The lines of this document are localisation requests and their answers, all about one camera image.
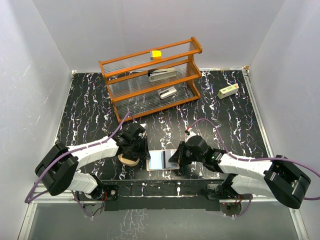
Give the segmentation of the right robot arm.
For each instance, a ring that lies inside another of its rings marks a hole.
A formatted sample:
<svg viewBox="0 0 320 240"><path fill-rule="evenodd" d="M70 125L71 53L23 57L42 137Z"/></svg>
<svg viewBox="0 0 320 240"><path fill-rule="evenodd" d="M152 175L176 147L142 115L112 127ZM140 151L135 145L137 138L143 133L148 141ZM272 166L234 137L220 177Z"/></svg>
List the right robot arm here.
<svg viewBox="0 0 320 240"><path fill-rule="evenodd" d="M311 179L286 158L254 161L212 148L199 135L190 135L180 142L168 161L181 166L199 162L212 172L226 174L222 184L207 187L206 195L213 199L262 195L299 209L311 184Z"/></svg>

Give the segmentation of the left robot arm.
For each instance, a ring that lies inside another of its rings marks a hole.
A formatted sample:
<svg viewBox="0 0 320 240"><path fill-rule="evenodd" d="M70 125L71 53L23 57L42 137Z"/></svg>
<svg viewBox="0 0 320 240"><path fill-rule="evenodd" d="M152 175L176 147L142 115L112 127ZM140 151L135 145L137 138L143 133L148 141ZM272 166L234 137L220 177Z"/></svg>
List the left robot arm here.
<svg viewBox="0 0 320 240"><path fill-rule="evenodd" d="M104 184L90 173L78 170L105 158L118 157L130 161L150 158L145 124L133 122L111 137L76 146L55 144L35 168L36 176L51 196L66 190L82 192L93 200L102 197Z"/></svg>

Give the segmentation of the beige card box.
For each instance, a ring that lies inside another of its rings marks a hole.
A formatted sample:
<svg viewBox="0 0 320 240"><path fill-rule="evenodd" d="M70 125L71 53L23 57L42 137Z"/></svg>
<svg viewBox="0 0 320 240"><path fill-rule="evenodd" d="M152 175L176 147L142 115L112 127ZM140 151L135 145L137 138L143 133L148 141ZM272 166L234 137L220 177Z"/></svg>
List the beige card box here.
<svg viewBox="0 0 320 240"><path fill-rule="evenodd" d="M123 165L129 166L129 167L134 167L134 166L136 166L136 165L139 163L139 161L140 161L139 158L133 159L133 160L132 160L132 159L125 158L125 157L123 157L123 154L120 154L120 155L118 155L117 157L118 157L119 161L120 161Z"/></svg>

